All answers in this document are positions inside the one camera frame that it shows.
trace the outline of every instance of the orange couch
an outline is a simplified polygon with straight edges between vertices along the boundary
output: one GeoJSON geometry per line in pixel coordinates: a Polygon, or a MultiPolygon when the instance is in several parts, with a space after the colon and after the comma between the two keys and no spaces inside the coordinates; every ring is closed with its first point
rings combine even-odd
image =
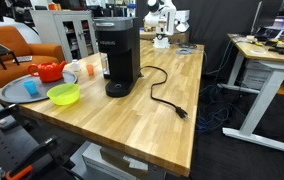
{"type": "Polygon", "coordinates": [[[64,60],[62,47],[57,44],[27,44],[19,31],[13,26],[0,27],[0,44],[14,51],[16,57],[32,56],[32,61],[16,65],[11,55],[1,56],[7,70],[0,65],[0,88],[19,77],[28,74],[27,67],[31,64],[44,62],[60,63],[64,60]]]}

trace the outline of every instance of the floor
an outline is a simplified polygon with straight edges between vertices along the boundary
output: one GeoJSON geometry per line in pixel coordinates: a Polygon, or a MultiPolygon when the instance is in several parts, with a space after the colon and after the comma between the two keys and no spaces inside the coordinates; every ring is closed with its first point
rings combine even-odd
{"type": "MultiPolygon", "coordinates": [[[[202,80],[201,88],[212,85],[202,80]]],[[[254,133],[284,142],[284,84],[254,133]]],[[[222,134],[222,127],[239,129],[256,95],[213,89],[200,94],[200,117],[225,109],[194,142],[191,176],[197,180],[284,180],[284,152],[244,142],[222,134]]]]}

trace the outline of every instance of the black coffee maker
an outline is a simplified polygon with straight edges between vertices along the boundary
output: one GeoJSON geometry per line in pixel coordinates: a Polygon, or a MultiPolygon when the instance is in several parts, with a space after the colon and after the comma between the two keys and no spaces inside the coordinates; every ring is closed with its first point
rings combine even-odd
{"type": "Polygon", "coordinates": [[[138,19],[102,17],[94,19],[99,51],[107,54],[110,97],[128,95],[140,77],[140,34],[138,19]]]}

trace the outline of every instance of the wooden table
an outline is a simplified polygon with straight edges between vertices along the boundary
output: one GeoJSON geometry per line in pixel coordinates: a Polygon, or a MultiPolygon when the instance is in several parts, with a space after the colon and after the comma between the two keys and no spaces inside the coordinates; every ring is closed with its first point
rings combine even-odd
{"type": "Polygon", "coordinates": [[[240,89],[245,92],[258,93],[258,96],[240,130],[223,128],[223,133],[227,136],[284,151],[284,143],[253,134],[254,129],[258,125],[284,80],[284,55],[268,51],[268,47],[261,47],[247,42],[239,42],[239,39],[232,35],[229,35],[229,37],[233,43],[235,43],[239,52],[228,83],[220,84],[220,86],[237,91],[240,89]],[[253,59],[271,68],[270,75],[262,86],[261,91],[244,87],[239,88],[239,86],[234,85],[244,58],[253,59]]]}
{"type": "MultiPolygon", "coordinates": [[[[143,69],[143,77],[128,96],[108,97],[104,89],[108,80],[103,78],[98,54],[79,61],[82,70],[76,72],[81,89],[78,101],[57,106],[44,100],[21,104],[21,110],[148,162],[149,172],[150,168],[162,167],[188,176],[203,54],[198,50],[190,55],[175,54],[176,45],[170,49],[155,49],[152,45],[141,41],[141,67],[157,66],[169,75],[164,85],[154,88],[154,96],[182,107],[190,119],[181,119],[172,107],[151,100],[152,83],[165,78],[163,72],[155,69],[143,69]],[[95,76],[88,76],[86,64],[93,64],[95,76]]],[[[71,71],[70,64],[65,69],[71,71]]]]}

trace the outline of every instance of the white shelf unit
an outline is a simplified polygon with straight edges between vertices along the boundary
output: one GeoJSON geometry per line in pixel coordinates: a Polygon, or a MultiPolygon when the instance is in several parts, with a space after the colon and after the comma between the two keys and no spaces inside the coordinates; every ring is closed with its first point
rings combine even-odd
{"type": "Polygon", "coordinates": [[[44,44],[60,44],[64,58],[82,59],[98,52],[90,11],[31,11],[44,44]]]}

